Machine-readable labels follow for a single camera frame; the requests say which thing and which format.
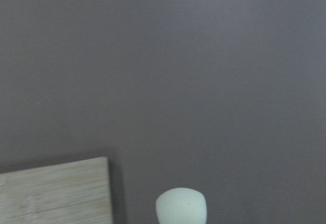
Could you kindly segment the white steamed bun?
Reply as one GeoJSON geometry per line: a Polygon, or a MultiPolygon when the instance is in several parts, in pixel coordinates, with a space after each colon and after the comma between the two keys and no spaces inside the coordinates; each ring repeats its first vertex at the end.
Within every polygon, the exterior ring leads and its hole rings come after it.
{"type": "Polygon", "coordinates": [[[157,198],[155,206],[159,224],[207,223],[206,199],[194,189],[179,187],[167,190],[157,198]]]}

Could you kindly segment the bamboo cutting board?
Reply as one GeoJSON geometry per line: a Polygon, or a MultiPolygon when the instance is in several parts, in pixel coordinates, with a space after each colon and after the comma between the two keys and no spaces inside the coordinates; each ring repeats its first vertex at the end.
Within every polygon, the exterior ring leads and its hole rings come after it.
{"type": "Polygon", "coordinates": [[[108,159],[1,174],[1,223],[113,223],[108,159]]]}

